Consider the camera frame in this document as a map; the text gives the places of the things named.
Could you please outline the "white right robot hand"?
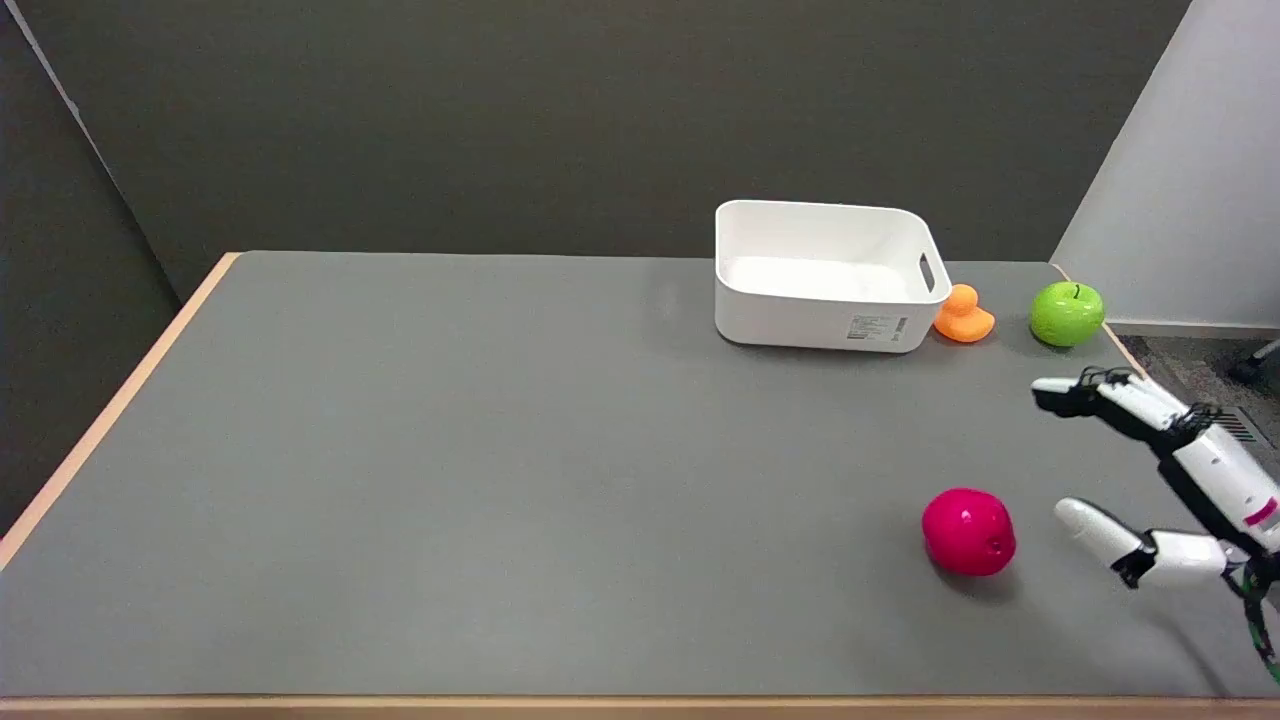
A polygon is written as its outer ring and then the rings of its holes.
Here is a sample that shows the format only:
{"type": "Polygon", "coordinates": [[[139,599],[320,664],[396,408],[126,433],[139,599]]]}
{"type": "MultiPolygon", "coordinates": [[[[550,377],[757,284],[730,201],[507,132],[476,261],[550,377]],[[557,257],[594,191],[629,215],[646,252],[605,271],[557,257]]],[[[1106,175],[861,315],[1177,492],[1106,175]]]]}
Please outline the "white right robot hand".
{"type": "Polygon", "coordinates": [[[1231,436],[1212,404],[1185,404],[1124,368],[1088,366],[1042,377],[1030,391],[1060,418],[1094,416],[1143,443],[1158,474],[1201,524],[1201,533],[1137,530],[1097,503],[1066,497],[1055,516],[1124,585],[1178,587],[1222,578],[1245,600],[1277,584],[1277,483],[1231,436]]]}

